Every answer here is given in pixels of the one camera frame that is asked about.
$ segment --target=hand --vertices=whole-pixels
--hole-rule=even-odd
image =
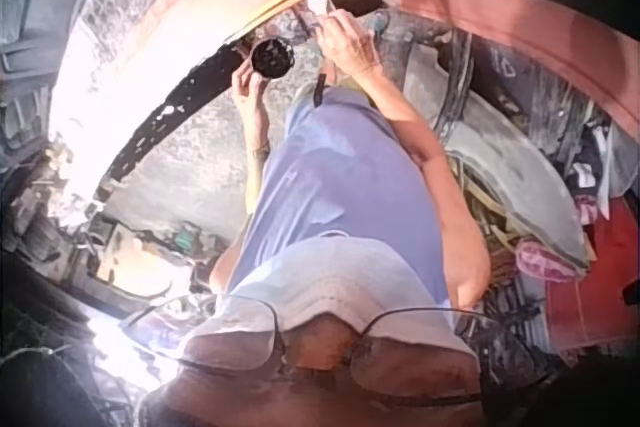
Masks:
[[[247,150],[253,152],[269,140],[269,116],[264,107],[263,95],[267,80],[245,60],[231,76],[231,97],[236,104],[242,124]]]
[[[319,17],[319,22],[318,45],[345,74],[357,78],[379,68],[373,33],[364,30],[353,15],[341,9]]]

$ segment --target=person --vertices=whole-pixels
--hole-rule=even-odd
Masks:
[[[266,82],[249,61],[233,74],[247,149],[248,221],[210,277],[215,293],[269,305],[286,344],[282,362],[291,372],[315,373],[317,383],[298,385],[291,374],[257,387],[184,372],[163,391],[164,414],[156,417],[180,412],[216,426],[477,425],[478,404],[419,412],[382,407],[338,395],[318,375],[352,355],[363,331],[385,312],[470,309],[489,281],[484,239],[447,155],[385,75],[372,34],[343,10],[320,25],[324,57],[360,90],[328,86],[316,106],[317,89],[303,86],[288,112],[285,139],[271,153]],[[387,342],[362,371],[367,385],[391,395],[477,393],[478,361],[445,317],[438,312],[430,325],[405,325],[400,317],[377,324]],[[212,339],[219,333],[205,322],[186,351],[218,358]]]

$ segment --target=concrete floor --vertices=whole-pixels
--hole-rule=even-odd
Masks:
[[[436,24],[392,13],[380,52],[384,66],[401,87],[411,44],[431,36]],[[320,55],[314,43],[295,49],[296,63],[267,88],[265,101],[271,120],[272,146],[282,142],[284,120],[297,89],[315,81]],[[182,221],[230,241],[246,214],[246,162],[242,125],[229,92],[215,99],[153,150],[115,192],[106,214],[136,229],[158,235]]]

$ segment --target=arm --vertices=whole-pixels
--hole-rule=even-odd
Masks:
[[[373,45],[350,14],[337,11],[317,32],[324,54],[352,75],[385,116],[420,168],[438,214],[444,273],[454,307],[469,308],[484,293],[490,260],[484,238],[449,170],[445,151],[426,120],[384,75]]]
[[[251,217],[262,189],[262,172],[269,157],[269,117],[263,102],[267,82],[253,71],[247,59],[231,77],[233,101],[242,119],[244,143],[247,153],[247,184],[245,187],[245,207],[247,220],[240,234],[216,261],[209,286],[214,293],[225,292],[233,275]]]

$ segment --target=eyeglasses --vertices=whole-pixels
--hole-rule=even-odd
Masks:
[[[256,299],[187,295],[135,315],[122,327],[143,348],[210,375],[288,377],[283,360],[287,333],[278,328],[274,309]],[[457,346],[451,339],[438,345],[443,329],[453,331]],[[422,392],[412,379],[389,373],[390,355],[404,349],[407,355],[400,358],[419,363],[424,351],[418,349],[425,344],[457,352],[468,347],[478,359],[481,391],[434,395]],[[348,349],[340,370],[348,374],[340,377],[348,378],[350,393],[385,404],[433,407],[482,401],[485,411],[544,379],[524,343],[498,322],[474,312],[440,308],[401,309],[376,317]]]

